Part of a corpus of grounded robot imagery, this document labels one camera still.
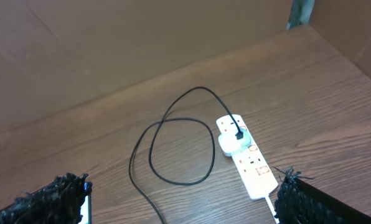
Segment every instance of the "cable connector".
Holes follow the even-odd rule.
[[[242,131],[239,131],[235,134],[235,136],[237,137],[237,140],[240,140],[243,138],[243,132]]]

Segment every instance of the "power strip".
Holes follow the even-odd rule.
[[[233,120],[229,115],[223,116],[216,121],[221,132],[218,138],[220,147],[226,156],[233,158],[249,197],[252,200],[265,198],[272,214],[275,215],[269,195],[277,188],[277,180],[241,116],[233,114],[233,117],[244,132],[244,139],[237,140],[235,134],[238,130]]]

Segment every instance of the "black cable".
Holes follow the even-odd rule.
[[[171,118],[171,119],[166,119],[167,118],[167,115],[170,111],[170,109],[173,107],[173,105],[175,103],[177,103],[183,96],[185,96],[186,94],[190,93],[191,91],[193,90],[197,90],[197,89],[203,89],[203,90],[207,90],[208,92],[210,92],[211,94],[213,94],[214,97],[216,97],[216,99],[222,104],[222,106],[224,107],[224,109],[227,111],[228,115],[230,115],[231,119],[233,120],[235,126],[237,127],[238,129],[238,133],[236,134],[236,137],[237,139],[240,139],[242,138],[243,136],[243,133],[241,132],[241,129],[239,127],[239,125],[237,124],[237,122],[235,121],[234,117],[232,116],[230,110],[228,110],[228,108],[225,106],[225,104],[223,103],[223,101],[212,91],[212,90],[209,90],[208,88],[206,87],[202,87],[202,86],[199,86],[199,87],[195,87],[195,88],[192,88],[190,89],[189,91],[185,92],[183,95],[181,95],[180,97],[178,97],[177,100],[175,100],[172,105],[166,110],[164,116],[162,117],[162,120],[161,121],[157,121],[153,124],[151,124],[150,126],[148,126],[148,128],[146,128],[144,130],[144,132],[141,134],[140,138],[137,140],[137,143],[136,145],[134,146],[134,149],[133,149],[133,152],[130,156],[130,161],[129,161],[129,178],[130,178],[130,181],[131,183],[133,184],[133,186],[136,188],[136,190],[148,201],[148,203],[152,206],[152,208],[155,210],[156,214],[158,215],[159,219],[161,220],[162,224],[164,224],[164,220],[163,220],[163,217],[161,216],[161,214],[159,213],[159,211],[157,210],[157,208],[155,207],[155,205],[153,204],[153,202],[147,197],[147,195],[145,195],[141,190],[140,188],[137,187],[136,183],[134,183],[134,180],[133,178],[131,177],[131,163],[132,161],[134,160],[134,156],[136,155],[136,151],[140,145],[140,142],[141,140],[143,139],[144,135],[147,133],[147,131],[155,126],[155,125],[159,125],[158,128],[156,129],[155,131],[155,135],[153,137],[153,140],[151,141],[151,146],[149,148],[149,154],[148,154],[148,162],[149,162],[149,166],[151,168],[151,170],[154,172],[154,174],[159,177],[161,180],[167,182],[167,183],[170,183],[170,184],[174,184],[174,185],[183,185],[183,186],[189,186],[189,185],[194,185],[194,184],[199,184],[201,183],[202,181],[204,181],[206,178],[208,178],[209,174],[211,173],[212,169],[213,169],[213,164],[215,162],[215,141],[214,141],[214,137],[213,137],[213,133],[212,133],[212,130],[210,130],[210,128],[207,126],[207,124],[205,124],[203,121],[200,121],[198,119],[194,119],[194,118]],[[155,142],[155,139],[156,139],[156,136],[158,134],[158,131],[160,130],[162,124],[164,122],[170,122],[170,121],[195,121],[195,122],[198,122],[202,125],[204,125],[208,131],[209,131],[209,134],[210,134],[210,138],[212,139],[212,146],[213,146],[213,153],[212,153],[212,162],[210,163],[210,167],[209,167],[209,170],[208,172],[206,173],[206,175],[201,178],[200,180],[197,180],[195,182],[191,182],[191,183],[182,183],[182,182],[174,182],[174,181],[171,181],[171,180],[167,180],[165,179],[164,177],[162,177],[161,175],[159,175],[155,169],[154,169],[154,166],[153,166],[153,162],[151,160],[151,154],[153,153],[153,146],[154,146],[154,142]]]

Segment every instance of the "brown wall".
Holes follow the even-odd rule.
[[[371,0],[316,0],[310,24],[371,78]]]
[[[290,5],[0,1],[0,133],[285,30]]]

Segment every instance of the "tabletop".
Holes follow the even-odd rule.
[[[88,173],[94,223],[159,223],[131,185],[129,157],[144,129],[195,86],[210,88],[243,117],[271,167],[293,166],[315,177],[307,183],[371,216],[371,80],[308,26],[0,134],[0,209],[56,175]],[[170,114],[200,119],[213,131],[214,168],[197,185],[158,179],[148,165],[154,128],[144,137],[132,174],[168,223],[273,223],[266,202],[249,199],[235,164],[221,151],[215,121],[224,115],[202,90]],[[162,126],[152,161],[163,177],[192,182],[206,174],[211,157],[206,128],[176,121]]]

